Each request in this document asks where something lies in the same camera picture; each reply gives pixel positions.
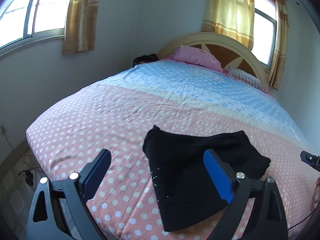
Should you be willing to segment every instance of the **metal screw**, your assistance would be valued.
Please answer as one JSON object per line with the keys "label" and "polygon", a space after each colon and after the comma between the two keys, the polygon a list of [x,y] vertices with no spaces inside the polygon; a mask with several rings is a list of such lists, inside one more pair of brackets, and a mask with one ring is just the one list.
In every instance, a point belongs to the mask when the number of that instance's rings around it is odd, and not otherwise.
{"label": "metal screw", "polygon": [[48,181],[48,178],[47,178],[47,177],[42,177],[42,178],[40,179],[40,183],[41,183],[41,184],[45,184],[45,183],[47,183],[47,181]]}
{"label": "metal screw", "polygon": [[245,174],[243,172],[237,172],[236,174],[238,179],[244,179],[245,178]]}
{"label": "metal screw", "polygon": [[268,177],[267,178],[267,182],[269,183],[274,183],[275,182],[275,179],[273,177]]}
{"label": "metal screw", "polygon": [[69,178],[70,179],[77,179],[79,177],[79,173],[77,172],[73,172],[69,175]]}

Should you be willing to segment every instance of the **wooden headboard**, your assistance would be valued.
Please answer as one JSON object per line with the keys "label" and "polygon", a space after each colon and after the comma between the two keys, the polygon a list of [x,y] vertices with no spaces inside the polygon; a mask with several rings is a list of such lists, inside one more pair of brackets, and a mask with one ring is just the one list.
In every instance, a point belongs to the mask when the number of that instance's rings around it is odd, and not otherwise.
{"label": "wooden headboard", "polygon": [[159,59],[172,55],[181,45],[197,47],[210,52],[221,62],[222,68],[229,66],[244,70],[257,77],[266,91],[269,91],[268,80],[260,62],[238,41],[216,33],[194,33],[171,42],[159,52]]}

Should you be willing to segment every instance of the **power outlet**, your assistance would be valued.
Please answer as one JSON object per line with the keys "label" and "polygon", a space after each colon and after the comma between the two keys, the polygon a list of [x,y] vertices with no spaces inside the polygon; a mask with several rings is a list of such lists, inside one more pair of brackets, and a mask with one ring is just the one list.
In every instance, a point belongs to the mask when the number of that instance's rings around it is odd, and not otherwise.
{"label": "power outlet", "polygon": [[4,122],[0,122],[0,134],[1,134],[1,135],[4,134],[3,131],[2,131],[2,128],[4,128],[4,131],[5,131],[5,132],[7,131],[7,129],[6,129],[5,126],[4,126]]}

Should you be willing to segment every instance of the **folded black garment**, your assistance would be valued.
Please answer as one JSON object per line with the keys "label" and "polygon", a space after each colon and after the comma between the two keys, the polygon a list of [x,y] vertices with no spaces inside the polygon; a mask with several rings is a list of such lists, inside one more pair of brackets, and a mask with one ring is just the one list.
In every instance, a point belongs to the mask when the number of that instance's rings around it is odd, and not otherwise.
{"label": "folded black garment", "polygon": [[198,223],[227,206],[203,163],[212,148],[235,172],[259,179],[270,159],[259,154],[243,131],[210,137],[172,134],[154,126],[144,140],[164,231]]}

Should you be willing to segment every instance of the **striped pillow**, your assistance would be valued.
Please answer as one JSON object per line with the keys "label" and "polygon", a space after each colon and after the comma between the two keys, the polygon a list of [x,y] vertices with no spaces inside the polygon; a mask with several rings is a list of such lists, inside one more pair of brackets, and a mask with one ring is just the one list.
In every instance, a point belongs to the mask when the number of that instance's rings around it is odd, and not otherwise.
{"label": "striped pillow", "polygon": [[266,91],[265,88],[263,87],[263,84],[261,83],[261,81],[256,77],[250,75],[249,73],[241,69],[236,69],[231,67],[225,67],[225,70],[227,71],[227,75],[229,77],[242,81],[243,83],[246,83],[256,89],[259,89],[260,91],[266,94],[268,93],[268,91]]}

